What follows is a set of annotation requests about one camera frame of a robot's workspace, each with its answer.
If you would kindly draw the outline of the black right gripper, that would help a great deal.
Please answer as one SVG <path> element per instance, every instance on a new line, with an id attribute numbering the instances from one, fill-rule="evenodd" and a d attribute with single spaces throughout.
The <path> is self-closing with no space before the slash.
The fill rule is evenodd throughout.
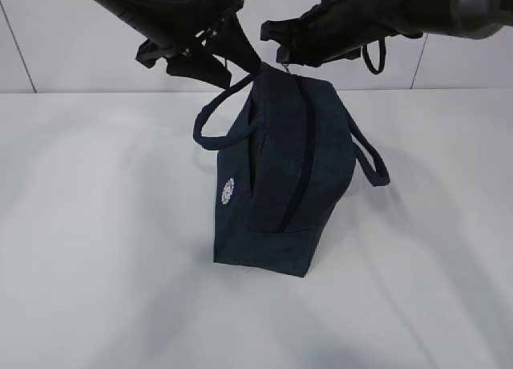
<path id="1" fill-rule="evenodd" d="M 276 55 L 279 64 L 307 67 L 359 58 L 371 67 L 368 46 L 376 42 L 378 65 L 385 65 L 385 28 L 360 6 L 318 5 L 300 18 L 268 20 L 261 25 L 261 40 L 279 44 Z"/>

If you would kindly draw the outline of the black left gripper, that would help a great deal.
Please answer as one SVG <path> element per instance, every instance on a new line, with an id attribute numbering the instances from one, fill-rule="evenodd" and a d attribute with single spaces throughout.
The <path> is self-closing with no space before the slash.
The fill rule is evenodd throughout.
<path id="1" fill-rule="evenodd" d="M 231 72 L 218 55 L 246 72 L 258 72 L 261 58 L 236 12 L 244 0 L 136 0 L 134 28 L 146 37 L 136 60 L 145 67 L 167 60 L 166 72 L 227 89 Z M 212 39 L 212 54 L 204 44 Z"/>

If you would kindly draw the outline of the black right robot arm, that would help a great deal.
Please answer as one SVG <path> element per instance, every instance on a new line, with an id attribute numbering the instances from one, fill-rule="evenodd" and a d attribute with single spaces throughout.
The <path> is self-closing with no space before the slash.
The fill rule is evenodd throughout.
<path id="1" fill-rule="evenodd" d="M 276 61 L 282 65 L 363 59 L 378 75 L 388 37 L 480 40 L 511 24 L 512 0 L 321 0 L 299 18 L 264 22 L 261 40 L 278 43 Z"/>

